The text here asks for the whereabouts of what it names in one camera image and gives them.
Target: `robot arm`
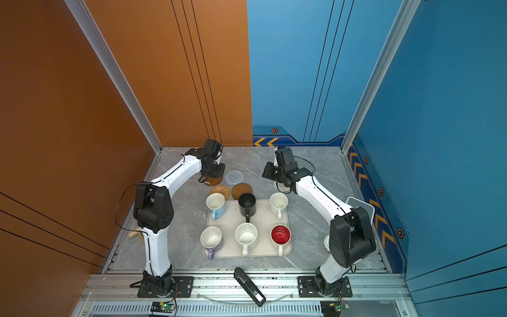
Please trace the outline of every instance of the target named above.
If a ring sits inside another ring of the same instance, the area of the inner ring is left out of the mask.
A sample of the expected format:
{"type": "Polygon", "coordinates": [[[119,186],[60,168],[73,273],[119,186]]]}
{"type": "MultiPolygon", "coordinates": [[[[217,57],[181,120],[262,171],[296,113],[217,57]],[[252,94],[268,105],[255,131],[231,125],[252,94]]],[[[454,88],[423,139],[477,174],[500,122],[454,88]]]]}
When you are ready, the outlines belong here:
{"type": "Polygon", "coordinates": [[[353,208],[335,197],[309,170],[298,168],[290,148],[278,147],[275,163],[268,162],[262,176],[284,183],[330,222],[331,255],[317,268],[315,283],[321,294],[331,296],[350,266],[376,249],[373,219],[363,208],[353,208]]]}
{"type": "Polygon", "coordinates": [[[167,231],[174,217],[171,197],[199,172],[199,182],[209,177],[222,177],[225,170],[225,165],[220,164],[222,150],[220,143],[208,139],[202,148],[188,150],[179,163],[163,175],[149,183],[137,184],[134,218],[147,236],[144,244],[146,266],[141,282],[141,288],[147,292],[164,296],[172,289],[172,269],[167,254],[167,231]]]}

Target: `light blue mug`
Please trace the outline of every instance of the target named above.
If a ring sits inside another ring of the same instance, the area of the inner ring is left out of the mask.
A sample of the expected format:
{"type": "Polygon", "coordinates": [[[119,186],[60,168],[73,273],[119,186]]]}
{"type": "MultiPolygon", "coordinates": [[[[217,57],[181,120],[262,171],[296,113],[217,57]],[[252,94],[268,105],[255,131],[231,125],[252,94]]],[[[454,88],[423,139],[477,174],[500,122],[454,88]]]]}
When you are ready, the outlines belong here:
{"type": "Polygon", "coordinates": [[[206,198],[206,206],[211,211],[211,218],[217,220],[220,216],[225,214],[227,209],[225,205],[225,197],[221,193],[214,193],[206,198]]]}

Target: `black wall stripe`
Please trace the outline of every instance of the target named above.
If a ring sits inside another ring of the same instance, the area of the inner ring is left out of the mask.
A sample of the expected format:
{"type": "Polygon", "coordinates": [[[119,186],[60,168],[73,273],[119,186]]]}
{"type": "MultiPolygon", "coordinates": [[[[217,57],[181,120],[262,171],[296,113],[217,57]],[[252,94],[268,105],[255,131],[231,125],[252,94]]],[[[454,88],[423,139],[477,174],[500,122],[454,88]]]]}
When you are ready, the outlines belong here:
{"type": "Polygon", "coordinates": [[[328,38],[329,24],[331,23],[331,16],[333,15],[333,8],[335,7],[335,0],[331,6],[331,13],[329,14],[328,28],[325,30],[324,45],[322,45],[322,53],[320,54],[320,62],[318,63],[317,77],[315,78],[315,86],[313,86],[312,100],[310,101],[310,110],[308,110],[308,118],[306,119],[305,135],[303,136],[303,142],[306,138],[306,130],[308,129],[308,122],[310,121],[310,114],[312,112],[313,97],[315,96],[315,89],[317,88],[318,73],[320,72],[320,65],[322,64],[322,56],[324,55],[325,41],[328,38]]]}
{"type": "Polygon", "coordinates": [[[18,234],[13,233],[13,232],[7,231],[7,230],[5,230],[5,229],[0,228],[0,230],[1,230],[1,231],[3,231],[3,232],[6,232],[6,233],[10,233],[10,234],[12,234],[12,235],[14,235],[14,236],[17,236],[17,237],[19,237],[19,238],[25,239],[25,240],[27,240],[27,241],[33,242],[33,243],[35,243],[35,244],[41,245],[41,246],[43,246],[43,247],[45,247],[45,248],[48,248],[48,249],[53,250],[53,251],[56,251],[56,252],[58,252],[58,253],[65,254],[65,255],[67,255],[67,256],[70,256],[71,258],[74,258],[74,259],[77,259],[77,260],[83,261],[83,262],[85,262],[85,263],[88,263],[88,264],[94,265],[94,266],[96,266],[96,267],[98,267],[98,268],[102,268],[101,266],[98,266],[97,264],[93,264],[93,263],[91,263],[91,262],[85,261],[85,260],[80,259],[80,258],[78,258],[78,257],[75,257],[75,256],[73,256],[73,255],[70,255],[70,254],[68,254],[68,253],[65,253],[65,252],[62,252],[62,251],[59,251],[59,250],[53,249],[53,248],[52,248],[52,247],[50,247],[50,246],[44,245],[44,244],[42,244],[42,243],[35,242],[35,241],[33,241],[33,240],[30,240],[30,239],[28,239],[28,238],[25,238],[25,237],[23,237],[23,236],[20,236],[20,235],[18,235],[18,234]]]}
{"type": "Polygon", "coordinates": [[[25,205],[24,203],[22,203],[22,202],[20,202],[20,201],[18,201],[18,200],[16,200],[16,199],[14,199],[14,198],[12,198],[11,196],[8,196],[8,195],[6,195],[6,194],[4,194],[4,193],[2,193],[2,192],[0,192],[0,194],[2,194],[3,196],[7,197],[7,198],[8,198],[8,199],[10,199],[10,200],[15,201],[16,203],[18,203],[18,204],[20,204],[20,205],[22,205],[22,206],[24,206],[24,207],[26,207],[26,208],[30,209],[31,211],[33,211],[33,212],[35,212],[35,213],[37,213],[37,214],[39,214],[39,215],[41,215],[41,216],[43,216],[43,217],[45,217],[45,218],[47,218],[47,219],[51,220],[51,221],[53,221],[53,222],[55,222],[55,223],[59,224],[60,226],[62,226],[62,227],[64,227],[64,228],[66,228],[66,229],[68,229],[68,230],[70,230],[70,231],[72,231],[72,232],[74,232],[74,233],[77,233],[77,234],[78,234],[78,235],[80,235],[81,237],[87,238],[88,240],[90,240],[90,241],[92,241],[92,242],[94,242],[94,243],[98,244],[99,246],[102,246],[102,247],[104,247],[104,248],[106,248],[106,249],[108,249],[108,250],[109,250],[109,248],[108,248],[108,247],[106,247],[106,246],[104,246],[104,245],[102,245],[102,244],[98,243],[97,241],[94,241],[94,240],[92,240],[92,239],[88,238],[87,236],[85,236],[85,235],[83,235],[83,234],[80,234],[79,232],[77,232],[77,231],[75,231],[75,230],[70,229],[70,228],[69,228],[69,227],[67,227],[66,225],[64,225],[64,224],[62,224],[62,223],[60,223],[60,222],[58,222],[58,221],[56,221],[56,220],[54,220],[54,219],[52,219],[52,218],[50,218],[50,217],[46,216],[46,215],[45,215],[45,214],[43,214],[43,213],[38,212],[37,210],[33,209],[32,207],[29,207],[29,206],[25,205]]]}
{"type": "Polygon", "coordinates": [[[185,56],[187,57],[187,63],[189,65],[190,76],[192,76],[192,82],[194,83],[195,94],[197,96],[197,101],[199,102],[199,108],[201,109],[202,121],[204,122],[204,127],[206,128],[206,133],[208,134],[208,138],[209,138],[208,126],[206,125],[206,119],[204,119],[204,112],[202,111],[201,100],[199,99],[199,94],[197,93],[197,86],[195,85],[194,75],[192,74],[192,69],[190,68],[190,61],[189,61],[189,57],[187,54],[187,49],[185,48],[185,43],[183,42],[182,30],[179,27],[178,17],[176,16],[176,10],[174,9],[174,3],[172,2],[172,0],[171,0],[171,5],[172,5],[172,10],[174,11],[174,18],[176,19],[176,24],[178,25],[179,36],[182,39],[183,50],[185,51],[185,56]]]}
{"type": "Polygon", "coordinates": [[[454,265],[454,264],[458,264],[458,263],[461,263],[461,262],[465,262],[465,261],[467,261],[467,260],[470,260],[470,259],[473,259],[473,258],[479,257],[479,256],[484,255],[484,254],[486,254],[486,253],[490,253],[490,252],[496,251],[496,250],[501,249],[501,248],[504,248],[504,247],[506,247],[506,246],[507,246],[507,244],[501,245],[501,246],[499,246],[499,247],[497,247],[497,248],[494,248],[494,249],[491,249],[491,250],[488,250],[488,251],[485,251],[485,252],[479,253],[479,254],[474,255],[474,256],[472,256],[472,257],[469,257],[469,258],[466,258],[466,259],[463,259],[463,260],[460,260],[460,261],[457,261],[457,262],[454,262],[454,263],[451,263],[451,264],[448,264],[448,265],[445,265],[445,266],[442,266],[442,267],[440,267],[440,268],[438,268],[438,269],[434,269],[434,270],[432,270],[432,271],[430,271],[430,272],[426,272],[426,273],[420,274],[420,275],[418,275],[418,276],[414,276],[414,277],[408,278],[407,280],[415,279],[415,278],[418,278],[418,277],[424,276],[424,275],[426,275],[426,274],[433,273],[433,272],[435,272],[435,271],[438,271],[438,270],[441,270],[441,269],[443,269],[443,268],[446,268],[446,267],[452,266],[452,265],[454,265]]]}
{"type": "Polygon", "coordinates": [[[329,68],[329,62],[331,61],[331,56],[333,54],[333,48],[335,46],[335,40],[336,40],[336,34],[338,33],[338,27],[340,26],[340,21],[342,19],[342,13],[343,13],[343,6],[345,5],[345,0],[343,0],[343,3],[342,3],[342,10],[340,11],[340,17],[338,17],[338,24],[336,24],[336,31],[335,31],[335,37],[333,38],[333,44],[331,45],[331,52],[329,53],[329,59],[328,59],[328,64],[327,66],[325,67],[325,73],[324,73],[324,80],[322,81],[322,87],[320,88],[320,95],[318,97],[318,102],[317,102],[317,109],[315,109],[315,115],[313,116],[313,123],[312,123],[312,129],[310,131],[310,137],[308,139],[308,141],[310,142],[311,138],[312,138],[312,133],[313,133],[313,126],[315,125],[315,119],[317,118],[317,113],[318,113],[318,106],[319,106],[319,103],[320,103],[320,98],[322,97],[322,91],[324,90],[324,84],[325,84],[325,78],[327,77],[328,75],[328,68],[329,68]]]}
{"type": "Polygon", "coordinates": [[[91,252],[91,253],[94,253],[94,254],[96,254],[96,255],[98,255],[98,256],[101,256],[101,257],[105,258],[105,256],[103,256],[103,255],[101,255],[101,254],[99,254],[99,253],[97,253],[97,252],[93,252],[92,250],[89,250],[89,249],[87,249],[87,248],[85,248],[85,247],[83,247],[83,246],[80,246],[80,245],[79,245],[79,244],[77,244],[77,243],[74,243],[74,242],[69,241],[69,240],[67,240],[67,239],[65,239],[65,238],[62,238],[61,236],[56,235],[56,234],[54,234],[53,232],[50,232],[50,231],[48,231],[48,230],[45,230],[45,229],[43,229],[43,228],[41,228],[41,227],[39,227],[39,226],[36,226],[36,225],[34,225],[34,224],[30,223],[30,222],[28,222],[28,221],[25,221],[25,220],[23,220],[23,219],[21,219],[21,218],[18,218],[18,217],[16,217],[15,215],[11,215],[10,213],[8,213],[8,212],[6,212],[6,211],[4,211],[4,210],[1,210],[1,209],[0,209],[0,212],[2,212],[2,213],[4,213],[4,214],[6,214],[6,215],[8,215],[8,216],[11,216],[12,218],[15,218],[15,219],[17,219],[17,220],[20,220],[20,221],[22,221],[22,222],[24,222],[24,223],[26,223],[26,224],[29,224],[29,225],[31,225],[31,226],[33,226],[33,227],[36,227],[37,229],[40,229],[40,230],[42,230],[42,231],[44,231],[44,232],[47,232],[47,233],[49,233],[49,234],[51,234],[51,235],[54,235],[55,237],[58,237],[58,238],[60,238],[60,239],[62,239],[62,240],[64,240],[64,241],[67,241],[68,243],[71,243],[71,244],[73,244],[73,245],[75,245],[75,246],[78,246],[78,247],[80,247],[80,248],[82,248],[82,249],[85,249],[86,251],[89,251],[89,252],[91,252]]]}
{"type": "Polygon", "coordinates": [[[456,281],[459,281],[459,280],[462,280],[462,279],[467,279],[469,277],[479,276],[479,275],[482,275],[482,274],[486,274],[486,273],[491,273],[491,272],[503,270],[503,269],[506,269],[506,268],[507,268],[507,266],[503,266],[503,267],[499,267],[499,268],[492,269],[492,270],[489,270],[489,271],[485,271],[485,272],[481,272],[481,273],[477,273],[477,274],[473,274],[473,275],[469,275],[469,276],[453,279],[453,280],[450,280],[448,282],[443,282],[443,283],[436,284],[436,285],[433,285],[433,286],[428,286],[428,287],[425,287],[425,288],[422,288],[422,289],[419,289],[419,290],[411,291],[411,293],[419,292],[419,291],[422,291],[422,290],[427,290],[427,289],[430,289],[432,287],[436,287],[436,286],[440,286],[440,285],[456,282],[456,281]]]}
{"type": "Polygon", "coordinates": [[[213,91],[211,90],[211,84],[209,82],[208,67],[206,67],[206,58],[204,58],[204,50],[202,49],[201,35],[199,34],[199,27],[197,26],[197,17],[195,16],[193,0],[190,0],[190,3],[192,4],[192,11],[194,13],[194,21],[195,21],[195,27],[197,29],[197,37],[199,38],[199,45],[201,46],[202,60],[204,61],[204,70],[206,71],[206,78],[208,79],[209,93],[211,94],[211,104],[213,105],[213,112],[215,113],[216,128],[219,131],[220,143],[223,143],[222,142],[222,134],[220,133],[219,119],[216,116],[215,101],[213,100],[213,91]]]}
{"type": "Polygon", "coordinates": [[[350,20],[350,14],[352,13],[352,8],[354,8],[354,1],[355,0],[352,0],[352,5],[350,6],[349,17],[347,19],[347,24],[345,25],[345,30],[343,31],[342,43],[340,44],[340,49],[338,50],[338,56],[336,57],[335,68],[333,69],[333,74],[331,75],[331,82],[329,83],[328,93],[325,96],[324,106],[322,107],[322,112],[320,113],[320,119],[318,121],[318,126],[317,126],[317,132],[315,132],[315,139],[313,139],[314,142],[315,142],[315,140],[317,140],[317,134],[318,134],[318,130],[320,128],[320,122],[322,121],[322,115],[324,114],[325,104],[328,101],[329,91],[331,90],[331,84],[333,83],[333,77],[335,76],[336,65],[338,64],[338,58],[340,58],[340,52],[342,51],[343,39],[345,38],[345,33],[347,33],[348,21],[350,20]]]}
{"type": "Polygon", "coordinates": [[[498,291],[498,290],[503,290],[503,289],[507,289],[507,286],[497,287],[495,289],[489,289],[489,290],[484,290],[484,291],[466,293],[466,294],[462,294],[462,295],[449,296],[449,297],[444,297],[444,298],[439,298],[439,299],[432,299],[432,300],[427,300],[427,301],[419,302],[419,303],[415,303],[415,304],[417,305],[417,304],[431,303],[431,302],[436,302],[438,300],[444,300],[444,299],[449,299],[449,298],[456,298],[456,297],[461,297],[461,296],[468,296],[468,295],[474,295],[474,294],[480,294],[480,293],[498,291]]]}
{"type": "Polygon", "coordinates": [[[190,27],[189,27],[189,21],[187,19],[187,13],[185,12],[185,6],[183,5],[183,0],[181,0],[181,1],[182,1],[182,7],[183,7],[183,14],[185,15],[185,21],[187,22],[187,30],[188,30],[189,36],[190,36],[190,43],[192,44],[192,50],[194,51],[195,65],[197,66],[197,73],[199,74],[199,80],[201,81],[202,94],[204,95],[204,101],[206,102],[206,109],[208,109],[209,122],[211,123],[211,130],[213,131],[213,139],[216,139],[215,128],[213,128],[213,122],[211,121],[211,113],[209,112],[208,98],[206,98],[206,92],[204,91],[204,84],[202,83],[201,70],[199,69],[199,62],[197,61],[197,55],[195,53],[194,41],[192,40],[192,34],[190,33],[190,27]]]}

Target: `tray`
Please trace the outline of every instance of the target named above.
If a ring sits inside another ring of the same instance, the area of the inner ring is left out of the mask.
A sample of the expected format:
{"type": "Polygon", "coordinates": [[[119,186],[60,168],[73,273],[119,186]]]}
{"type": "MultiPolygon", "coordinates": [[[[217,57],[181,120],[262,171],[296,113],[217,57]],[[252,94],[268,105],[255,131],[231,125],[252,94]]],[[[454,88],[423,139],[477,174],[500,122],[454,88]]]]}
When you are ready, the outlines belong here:
{"type": "MultiPolygon", "coordinates": [[[[239,211],[239,203],[237,200],[226,200],[227,209],[223,216],[217,220],[211,218],[208,211],[207,227],[218,227],[222,231],[222,247],[215,253],[214,258],[236,258],[243,257],[242,248],[236,240],[236,228],[246,222],[246,218],[239,211]]],[[[248,251],[249,257],[265,257],[278,256],[278,249],[271,245],[271,229],[276,225],[288,226],[287,211],[282,213],[282,219],[271,212],[269,199],[257,199],[257,211],[250,218],[250,223],[257,228],[257,246],[248,251]]],[[[288,243],[286,251],[283,255],[287,255],[292,251],[292,242],[288,243]]],[[[208,250],[202,248],[202,254],[208,257],[208,250]]]]}

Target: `wooden handle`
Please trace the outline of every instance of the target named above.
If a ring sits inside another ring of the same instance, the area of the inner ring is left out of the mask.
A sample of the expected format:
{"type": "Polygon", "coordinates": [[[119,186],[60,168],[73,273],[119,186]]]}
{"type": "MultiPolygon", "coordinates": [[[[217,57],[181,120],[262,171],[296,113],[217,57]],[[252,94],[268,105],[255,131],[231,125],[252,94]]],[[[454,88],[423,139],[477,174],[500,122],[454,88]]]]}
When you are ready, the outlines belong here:
{"type": "Polygon", "coordinates": [[[139,231],[141,231],[141,227],[137,227],[134,230],[136,230],[136,231],[129,231],[129,233],[128,233],[129,237],[133,238],[133,237],[137,236],[138,234],[142,234],[141,232],[139,232],[139,231]]]}

